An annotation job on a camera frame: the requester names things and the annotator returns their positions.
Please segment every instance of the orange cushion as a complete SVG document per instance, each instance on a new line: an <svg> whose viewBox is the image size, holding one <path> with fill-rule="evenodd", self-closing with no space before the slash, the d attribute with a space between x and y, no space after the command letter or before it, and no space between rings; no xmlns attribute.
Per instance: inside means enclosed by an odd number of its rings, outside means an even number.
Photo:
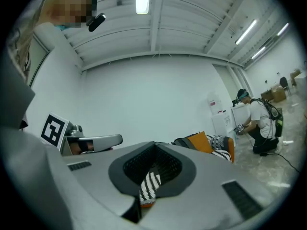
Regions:
<svg viewBox="0 0 307 230"><path fill-rule="evenodd" d="M195 146L198 151L212 153L213 149L206 137L205 131L202 131L199 134L188 137L189 141Z"/></svg>

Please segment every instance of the black vent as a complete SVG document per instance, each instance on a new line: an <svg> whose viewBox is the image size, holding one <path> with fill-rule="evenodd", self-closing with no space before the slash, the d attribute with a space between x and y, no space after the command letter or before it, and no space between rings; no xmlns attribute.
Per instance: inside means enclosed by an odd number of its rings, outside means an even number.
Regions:
<svg viewBox="0 0 307 230"><path fill-rule="evenodd" d="M236 181L225 183L222 187L244 220L262 211L262 207Z"/></svg>
<svg viewBox="0 0 307 230"><path fill-rule="evenodd" d="M83 162L80 162L80 163L69 164L68 168L71 171L75 171L75 170L83 169L83 168L91 166L91 165L92 164L89 161L83 161Z"/></svg>

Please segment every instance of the chair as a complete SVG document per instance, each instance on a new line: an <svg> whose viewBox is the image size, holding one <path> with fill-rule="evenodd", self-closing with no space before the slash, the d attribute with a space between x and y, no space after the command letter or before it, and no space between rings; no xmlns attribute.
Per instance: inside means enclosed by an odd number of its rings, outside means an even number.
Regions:
<svg viewBox="0 0 307 230"><path fill-rule="evenodd" d="M280 83L280 85L283 87L284 90L287 89L288 92L289 92L289 94L291 94L290 89L289 89L289 86L288 86L288 81L287 81L287 79L286 79L285 77L282 77L282 78L279 80L279 83Z"/></svg>

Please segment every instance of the person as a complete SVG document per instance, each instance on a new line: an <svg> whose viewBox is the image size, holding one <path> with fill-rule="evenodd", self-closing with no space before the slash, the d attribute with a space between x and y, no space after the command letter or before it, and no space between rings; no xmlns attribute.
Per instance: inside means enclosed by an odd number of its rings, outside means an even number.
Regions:
<svg viewBox="0 0 307 230"><path fill-rule="evenodd" d="M254 153L263 153L276 149L278 138L275 137L275 121L271 120L270 114L264 104L252 99L246 90L240 89L237 97L240 102L250 104L250 117L243 124L243 131L239 134L248 133L255 139L253 146Z"/></svg>
<svg viewBox="0 0 307 230"><path fill-rule="evenodd" d="M31 0L17 19L6 41L9 67L14 67L25 82L31 67L30 44L34 28L43 23L81 27L96 12L97 0ZM28 126L24 116L20 129Z"/></svg>

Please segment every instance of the concrete floor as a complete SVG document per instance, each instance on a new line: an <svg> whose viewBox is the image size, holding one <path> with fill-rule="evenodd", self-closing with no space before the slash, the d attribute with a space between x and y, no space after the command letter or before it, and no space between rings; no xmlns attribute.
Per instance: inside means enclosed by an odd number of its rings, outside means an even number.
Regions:
<svg viewBox="0 0 307 230"><path fill-rule="evenodd" d="M272 104L283 110L283 140L293 140L289 145L282 145L280 154L300 170L306 158L305 135L307 131L307 120L304 111L307 108L307 100L303 100L296 92L291 90L287 99ZM250 172L259 181L267 185L268 189L278 197L286 193L295 183L298 172L291 168L287 161L279 155L260 157L252 151L251 143L254 139L248 135L240 136L236 141L235 165L242 170Z"/></svg>

